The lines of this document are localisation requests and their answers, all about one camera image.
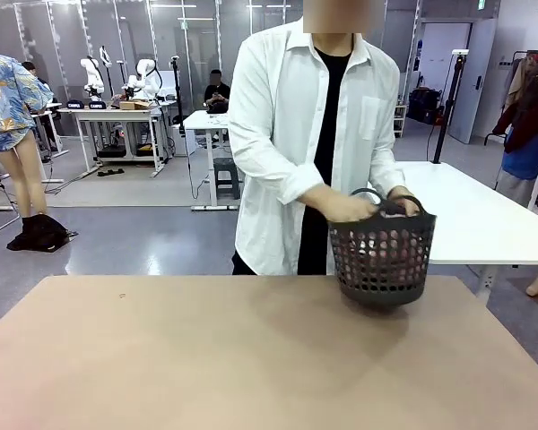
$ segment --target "white shirt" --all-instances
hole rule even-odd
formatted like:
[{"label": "white shirt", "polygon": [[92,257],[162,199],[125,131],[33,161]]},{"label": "white shirt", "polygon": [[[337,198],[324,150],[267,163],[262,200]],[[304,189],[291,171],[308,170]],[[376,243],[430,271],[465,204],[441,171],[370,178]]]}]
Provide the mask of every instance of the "white shirt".
[{"label": "white shirt", "polygon": [[[341,83],[333,189],[350,194],[370,182],[382,194],[404,185],[395,165],[394,116],[400,72],[355,35]],[[243,42],[230,100],[230,144],[246,174],[236,249],[259,275],[297,273],[305,205],[323,183],[313,160],[323,124],[329,72],[297,21]],[[334,273],[329,246],[327,273]]]}]

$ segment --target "black hair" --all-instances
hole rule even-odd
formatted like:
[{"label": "black hair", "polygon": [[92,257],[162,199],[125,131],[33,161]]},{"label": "black hair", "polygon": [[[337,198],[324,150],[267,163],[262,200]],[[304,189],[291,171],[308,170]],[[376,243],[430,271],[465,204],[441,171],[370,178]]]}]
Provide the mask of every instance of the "black hair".
[{"label": "black hair", "polygon": [[32,63],[31,61],[24,61],[22,63],[22,67],[24,69],[26,69],[27,71],[30,71],[30,70],[36,70],[36,66],[34,65],[34,63]]}]

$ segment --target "box on desk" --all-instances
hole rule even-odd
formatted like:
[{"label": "box on desk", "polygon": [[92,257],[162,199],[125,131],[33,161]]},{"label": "box on desk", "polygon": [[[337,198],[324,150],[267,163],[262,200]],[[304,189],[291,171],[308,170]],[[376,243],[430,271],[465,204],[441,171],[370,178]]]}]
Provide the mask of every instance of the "box on desk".
[{"label": "box on desk", "polygon": [[152,103],[148,101],[140,100],[128,100],[119,102],[119,108],[121,110],[147,110],[150,108],[151,105]]}]

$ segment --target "blue garment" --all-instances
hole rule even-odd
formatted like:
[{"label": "blue garment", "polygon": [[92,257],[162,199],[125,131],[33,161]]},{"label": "blue garment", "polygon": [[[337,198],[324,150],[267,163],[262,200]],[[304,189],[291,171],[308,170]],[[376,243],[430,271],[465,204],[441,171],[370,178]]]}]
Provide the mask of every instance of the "blue garment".
[{"label": "blue garment", "polygon": [[535,180],[538,177],[538,134],[523,148],[509,154],[505,152],[502,158],[502,170],[518,179]]},{"label": "blue garment", "polygon": [[8,151],[35,126],[30,110],[41,110],[54,97],[13,58],[0,56],[0,151]]}]

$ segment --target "man's left hand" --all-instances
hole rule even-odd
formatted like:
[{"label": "man's left hand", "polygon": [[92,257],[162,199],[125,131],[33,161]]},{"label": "man's left hand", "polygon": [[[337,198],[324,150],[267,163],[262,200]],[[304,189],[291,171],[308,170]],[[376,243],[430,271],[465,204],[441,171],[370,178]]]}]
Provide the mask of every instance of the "man's left hand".
[{"label": "man's left hand", "polygon": [[403,197],[406,195],[412,196],[412,193],[406,187],[399,185],[391,190],[391,192],[388,194],[388,198],[396,204],[403,206],[407,217],[418,215],[421,210],[415,202],[404,199]]}]

